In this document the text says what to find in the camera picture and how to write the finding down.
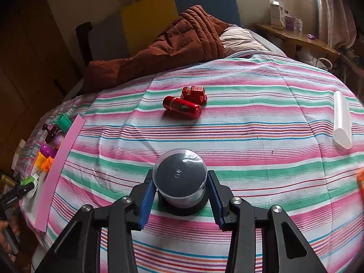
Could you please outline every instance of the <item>red cylindrical container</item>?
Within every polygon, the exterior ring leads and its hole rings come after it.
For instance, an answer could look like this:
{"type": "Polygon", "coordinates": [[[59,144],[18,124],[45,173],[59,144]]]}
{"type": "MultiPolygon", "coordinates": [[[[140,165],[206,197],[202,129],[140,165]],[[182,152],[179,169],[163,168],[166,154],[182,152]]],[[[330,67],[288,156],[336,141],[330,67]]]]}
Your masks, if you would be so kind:
{"type": "Polygon", "coordinates": [[[166,110],[182,114],[191,119],[197,119],[201,115],[201,107],[199,105],[174,96],[166,96],[163,100],[163,107],[166,110]]]}

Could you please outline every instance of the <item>yellow panel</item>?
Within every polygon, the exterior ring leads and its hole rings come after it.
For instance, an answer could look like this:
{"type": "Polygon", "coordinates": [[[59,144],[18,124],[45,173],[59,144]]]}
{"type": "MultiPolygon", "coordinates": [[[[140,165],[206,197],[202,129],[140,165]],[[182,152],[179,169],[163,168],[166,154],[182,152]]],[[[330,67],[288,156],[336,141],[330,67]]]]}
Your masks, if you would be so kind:
{"type": "Polygon", "coordinates": [[[174,0],[141,0],[121,8],[121,21],[130,56],[147,48],[178,18],[174,0]]]}

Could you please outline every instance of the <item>black lid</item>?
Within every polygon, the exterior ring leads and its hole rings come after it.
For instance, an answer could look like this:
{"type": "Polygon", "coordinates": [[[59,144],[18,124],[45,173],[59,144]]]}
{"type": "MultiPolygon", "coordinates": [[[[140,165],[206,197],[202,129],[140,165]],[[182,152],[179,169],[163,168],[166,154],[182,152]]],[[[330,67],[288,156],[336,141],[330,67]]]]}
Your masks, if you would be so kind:
{"type": "Polygon", "coordinates": [[[157,189],[171,197],[190,196],[202,188],[206,181],[207,171],[202,159],[190,150],[183,151],[188,152],[166,153],[153,171],[157,189]]]}

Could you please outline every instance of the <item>blue headboard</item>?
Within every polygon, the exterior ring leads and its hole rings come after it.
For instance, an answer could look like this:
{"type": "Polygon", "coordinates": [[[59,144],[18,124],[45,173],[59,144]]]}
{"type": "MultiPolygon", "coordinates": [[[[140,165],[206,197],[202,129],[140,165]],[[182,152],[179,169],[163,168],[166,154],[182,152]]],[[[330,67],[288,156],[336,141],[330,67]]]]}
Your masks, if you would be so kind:
{"type": "Polygon", "coordinates": [[[212,16],[226,23],[234,23],[240,27],[240,13],[236,0],[174,0],[178,13],[194,5],[201,5],[212,16]]]}

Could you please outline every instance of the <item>white tube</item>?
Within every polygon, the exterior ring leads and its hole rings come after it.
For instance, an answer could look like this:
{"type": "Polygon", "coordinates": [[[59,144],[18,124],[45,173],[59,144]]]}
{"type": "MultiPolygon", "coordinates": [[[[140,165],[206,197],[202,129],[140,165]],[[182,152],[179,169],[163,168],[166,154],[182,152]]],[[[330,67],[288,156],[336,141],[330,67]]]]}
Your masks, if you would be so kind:
{"type": "Polygon", "coordinates": [[[351,115],[346,98],[340,91],[334,93],[334,141],[345,149],[353,146],[351,115]]]}

